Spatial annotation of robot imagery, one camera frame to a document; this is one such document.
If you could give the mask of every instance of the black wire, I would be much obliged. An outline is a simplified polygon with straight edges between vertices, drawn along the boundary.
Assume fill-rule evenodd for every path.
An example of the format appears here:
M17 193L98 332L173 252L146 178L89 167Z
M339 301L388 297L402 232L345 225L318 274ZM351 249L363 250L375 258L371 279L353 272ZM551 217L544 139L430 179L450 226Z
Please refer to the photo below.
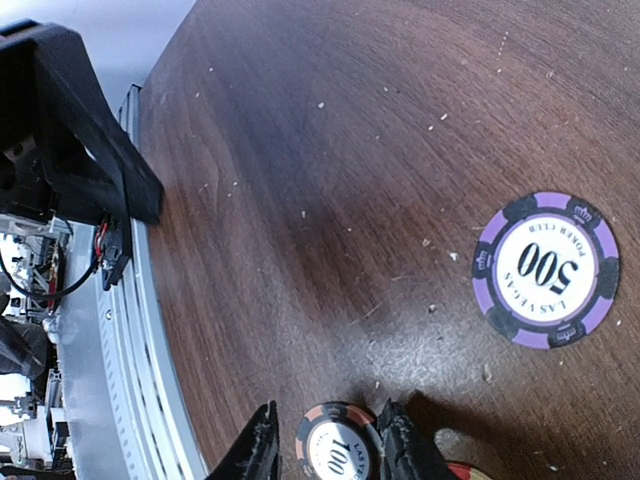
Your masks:
M13 277L7 270L7 267L4 264L4 260L2 258L2 252L0 252L0 269L7 276L13 288L15 288L18 292L20 292L25 297L29 297L32 300L37 300L37 301L59 300L61 298L66 297L67 295L72 294L77 289L79 289L82 286L82 284L84 284L84 282L86 282L89 279L89 277L94 272L94 270L98 268L98 263L99 263L99 259L98 257L95 257L91 262L91 265L89 265L89 268L87 269L87 271L84 272L82 277L80 277L80 279L70 287L65 288L64 290L60 290L59 292L56 292L56 293L38 294L38 293L30 292L29 290L22 288L20 285L18 285L18 283L13 279Z
M71 236L73 237L73 228L71 228L71 224L69 223L69 220L67 220L66 218L63 218L62 221L67 225L67 228L71 231Z

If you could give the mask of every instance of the debris speck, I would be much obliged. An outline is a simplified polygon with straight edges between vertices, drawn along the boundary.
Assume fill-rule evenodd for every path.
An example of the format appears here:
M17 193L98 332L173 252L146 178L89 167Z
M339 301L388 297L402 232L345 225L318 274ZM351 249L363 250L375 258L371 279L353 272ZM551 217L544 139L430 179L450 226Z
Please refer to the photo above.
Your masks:
M488 363L485 363L484 367L482 368L482 380L487 383L491 383L491 380L493 380L493 375L491 374L491 370L489 370Z
M500 48L498 49L498 60L502 57L502 50L504 50L504 44L507 42L507 38L509 37L509 32L504 32L504 36L502 37L502 42L500 43Z

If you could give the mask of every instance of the white wall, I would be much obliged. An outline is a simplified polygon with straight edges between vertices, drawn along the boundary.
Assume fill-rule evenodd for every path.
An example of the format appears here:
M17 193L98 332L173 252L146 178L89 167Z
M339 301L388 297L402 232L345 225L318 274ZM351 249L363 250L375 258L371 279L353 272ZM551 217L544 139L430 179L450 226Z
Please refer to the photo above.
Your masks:
M142 84L195 0L0 0L0 24L31 18L78 31L107 101Z

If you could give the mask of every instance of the dark wood surface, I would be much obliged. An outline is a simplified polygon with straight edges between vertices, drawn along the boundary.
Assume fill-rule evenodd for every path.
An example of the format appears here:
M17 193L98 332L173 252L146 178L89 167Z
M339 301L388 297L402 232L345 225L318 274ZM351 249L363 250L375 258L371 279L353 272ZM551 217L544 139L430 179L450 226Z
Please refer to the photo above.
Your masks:
M210 465L275 399L302 478L306 409L392 397L496 480L637 478L639 31L625 0L196 4L144 87L141 141ZM605 322L549 352L497 334L470 282L480 229L538 190L597 205L623 259Z

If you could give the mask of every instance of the red poker chip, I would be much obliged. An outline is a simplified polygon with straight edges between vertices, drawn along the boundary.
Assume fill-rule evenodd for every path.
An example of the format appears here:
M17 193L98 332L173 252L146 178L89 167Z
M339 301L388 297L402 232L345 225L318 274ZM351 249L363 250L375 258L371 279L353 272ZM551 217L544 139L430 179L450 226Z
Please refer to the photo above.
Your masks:
M492 480L486 473L469 465L453 462L449 462L448 465L449 469L455 473L460 480Z

